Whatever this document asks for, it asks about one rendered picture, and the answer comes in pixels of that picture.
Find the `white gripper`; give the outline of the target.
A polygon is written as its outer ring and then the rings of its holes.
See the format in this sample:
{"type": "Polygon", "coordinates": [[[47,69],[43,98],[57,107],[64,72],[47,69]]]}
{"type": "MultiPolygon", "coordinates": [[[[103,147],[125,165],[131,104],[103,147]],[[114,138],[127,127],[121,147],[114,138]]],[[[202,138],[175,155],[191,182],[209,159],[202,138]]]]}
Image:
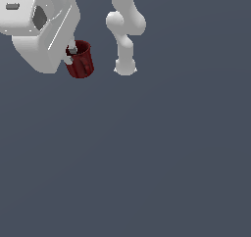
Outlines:
{"type": "Polygon", "coordinates": [[[21,56],[38,72],[55,73],[61,61],[67,65],[77,53],[74,32],[80,20],[75,0],[64,0],[64,7],[53,18],[48,18],[37,35],[13,35],[12,41],[21,56]]]}

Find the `dark red ribbed cup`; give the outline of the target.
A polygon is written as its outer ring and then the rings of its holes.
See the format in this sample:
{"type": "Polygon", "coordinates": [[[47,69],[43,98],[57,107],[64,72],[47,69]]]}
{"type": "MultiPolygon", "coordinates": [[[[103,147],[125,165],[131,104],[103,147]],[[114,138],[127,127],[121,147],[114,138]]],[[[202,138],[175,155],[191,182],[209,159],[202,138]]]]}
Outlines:
{"type": "Polygon", "coordinates": [[[90,54],[90,44],[83,40],[77,40],[75,45],[77,48],[76,54],[71,54],[68,48],[66,49],[66,54],[74,60],[71,65],[67,65],[67,69],[74,78],[88,77],[94,71],[90,54]]]}

